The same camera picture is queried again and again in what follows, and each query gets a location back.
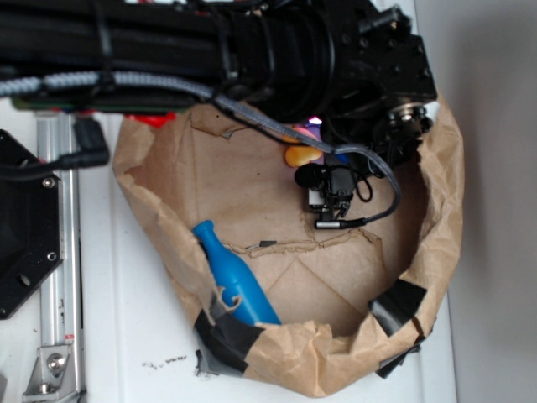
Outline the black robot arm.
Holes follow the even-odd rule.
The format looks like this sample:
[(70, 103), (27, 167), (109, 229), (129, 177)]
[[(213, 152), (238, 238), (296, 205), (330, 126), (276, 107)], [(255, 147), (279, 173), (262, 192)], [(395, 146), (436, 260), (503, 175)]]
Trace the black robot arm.
[(423, 39), (369, 1), (4, 1), (1, 94), (21, 108), (162, 115), (209, 103), (279, 143), (401, 160), (432, 126)]

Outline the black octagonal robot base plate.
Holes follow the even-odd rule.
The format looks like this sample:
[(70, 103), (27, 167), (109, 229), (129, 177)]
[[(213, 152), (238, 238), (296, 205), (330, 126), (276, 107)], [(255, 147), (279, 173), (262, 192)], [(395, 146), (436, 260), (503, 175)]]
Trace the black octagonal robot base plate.
[(60, 264), (60, 179), (1, 182), (1, 318), (7, 320)]

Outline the red object under arm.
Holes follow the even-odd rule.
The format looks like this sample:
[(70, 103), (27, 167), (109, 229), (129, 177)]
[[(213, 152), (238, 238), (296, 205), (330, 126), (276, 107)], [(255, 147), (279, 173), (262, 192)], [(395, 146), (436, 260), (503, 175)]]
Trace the red object under arm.
[(133, 121), (147, 124), (153, 128), (162, 128), (165, 124), (175, 121), (176, 114), (172, 112), (164, 114), (124, 114), (124, 117)]

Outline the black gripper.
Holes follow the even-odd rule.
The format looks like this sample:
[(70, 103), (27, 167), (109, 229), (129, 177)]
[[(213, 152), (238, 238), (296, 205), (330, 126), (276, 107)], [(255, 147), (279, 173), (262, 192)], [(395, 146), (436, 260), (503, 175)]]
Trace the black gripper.
[(430, 131), (425, 107), (437, 99), (423, 39), (398, 6), (330, 1), (326, 11), (335, 65), (322, 139), (364, 145), (390, 166), (405, 162)]

